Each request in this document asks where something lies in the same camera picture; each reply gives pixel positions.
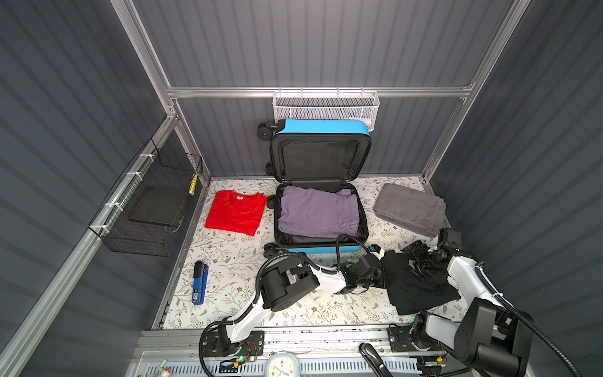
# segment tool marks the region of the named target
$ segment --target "floral mat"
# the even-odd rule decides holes
[[[352,184],[358,190],[367,214],[369,238],[367,245],[378,244],[384,250],[400,250],[420,239],[433,245],[436,239],[418,235],[377,218],[373,205],[385,183],[423,190],[419,177],[358,178]],[[203,328],[208,323],[238,312],[254,294],[254,279],[266,260],[263,246],[274,241],[273,211],[266,208],[255,236],[213,230],[204,227],[216,192],[234,190],[240,194],[260,192],[272,195],[279,185],[274,179],[215,180],[210,184],[197,230],[186,256],[174,296],[170,301],[164,329]],[[363,252],[342,254],[342,261],[356,261]],[[335,255],[309,255],[318,264],[331,266]],[[209,265],[205,302],[191,302],[192,272],[196,261]],[[430,310],[453,321],[463,319],[467,303],[463,298]],[[362,294],[333,295],[313,291],[290,308],[273,312],[258,326],[317,326],[362,325],[391,322],[411,322],[414,315],[400,316],[390,304],[387,291],[370,288]]]

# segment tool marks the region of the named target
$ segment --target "black garment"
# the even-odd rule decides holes
[[[398,315],[414,314],[461,298],[448,284],[447,271],[437,271],[422,282],[408,265],[409,255],[388,251],[381,259],[381,265],[396,277],[387,288],[387,294]]]

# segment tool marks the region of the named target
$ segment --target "black wire basket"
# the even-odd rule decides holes
[[[192,203],[201,191],[200,187],[193,188],[201,177],[202,166],[200,156],[156,148],[138,172],[127,173],[132,177],[122,194],[113,203],[104,204],[110,206],[106,220],[89,224],[90,229],[114,252],[154,256],[178,253],[194,211]],[[166,195],[169,202],[163,203],[162,196]],[[148,204],[150,198],[157,200],[158,211],[159,207],[167,209],[164,220],[158,223],[135,217],[141,202]],[[147,215],[152,215],[154,205],[145,207]]]

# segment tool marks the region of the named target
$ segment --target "purple jeans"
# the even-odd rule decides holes
[[[337,193],[287,186],[280,199],[279,230],[315,238],[356,235],[358,198],[350,189]]]

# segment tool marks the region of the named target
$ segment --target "blue suitcase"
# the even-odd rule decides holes
[[[367,126],[361,121],[302,121],[287,119],[275,125],[260,124],[258,137],[270,141],[270,162],[267,174],[281,182],[275,195],[268,198],[274,208],[275,244],[264,247],[268,255],[278,249],[293,249],[307,254],[335,253],[334,238],[311,238],[290,235],[279,230],[280,198],[288,185],[337,192],[349,188],[360,173],[371,147]],[[367,216],[358,198],[360,224],[355,236],[360,242],[368,239]],[[361,248],[351,239],[339,241],[340,253]]]

